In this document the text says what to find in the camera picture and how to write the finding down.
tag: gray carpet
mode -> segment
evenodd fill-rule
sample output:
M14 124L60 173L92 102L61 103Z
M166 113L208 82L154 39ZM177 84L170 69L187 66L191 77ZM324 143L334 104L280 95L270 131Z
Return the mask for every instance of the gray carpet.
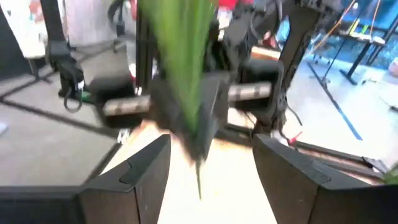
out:
M85 58L108 45L79 49L75 57ZM88 58L81 64L87 82L128 73L124 47L117 54L106 50ZM40 75L49 72L45 68ZM0 96L25 87L0 103L0 122L8 125L0 136L0 185L79 185L116 143L115 138L95 132L101 125L90 106L74 114L64 109L57 95L59 75L48 80L52 83L34 82L27 74L0 82Z

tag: floor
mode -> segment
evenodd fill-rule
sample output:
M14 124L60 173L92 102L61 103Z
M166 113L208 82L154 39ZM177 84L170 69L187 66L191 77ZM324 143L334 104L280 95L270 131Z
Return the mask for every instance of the floor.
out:
M128 72L126 51L114 54L108 46L79 49L76 54L87 81L94 76L117 75ZM288 92L291 107L299 114L306 133L319 144L357 141L339 111L331 103L305 59L298 68ZM44 69L41 75L48 74ZM48 75L47 82L34 82L24 75L0 82L0 122L8 130L0 136L0 185L78 185L85 181L100 159L112 148L115 137L101 129L92 108L84 106L75 114L66 112L57 96L59 77ZM328 75L329 90L341 109L363 138L364 144L376 145L370 151L385 159L387 164L398 160L398 114L373 94L378 84L352 87L336 72ZM347 149L361 154L360 149Z

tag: blue line on floor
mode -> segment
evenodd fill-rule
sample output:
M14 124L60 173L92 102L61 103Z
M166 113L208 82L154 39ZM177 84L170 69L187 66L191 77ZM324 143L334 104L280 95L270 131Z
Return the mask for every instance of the blue line on floor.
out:
M356 131L356 129L354 128L354 125L349 121L347 115L344 114L343 110L340 108L340 106L338 105L338 103L336 102L335 99L333 99L333 96L330 94L329 90L327 89L327 87L322 83L321 78L318 76L317 72L315 71L315 69L313 69L312 65L307 62L308 66L310 67L312 73L315 75L315 78L317 78L319 84L321 85L321 87L323 88L323 91L325 91L325 93L328 95L331 103L333 103L333 105L335 106L335 108L337 109L337 111L339 112L339 114L341 115L341 117L343 117L344 121L346 122L346 124L348 125L349 129L352 131L352 133L355 135L356 139L358 140L363 140L362 137L359 135L359 133Z

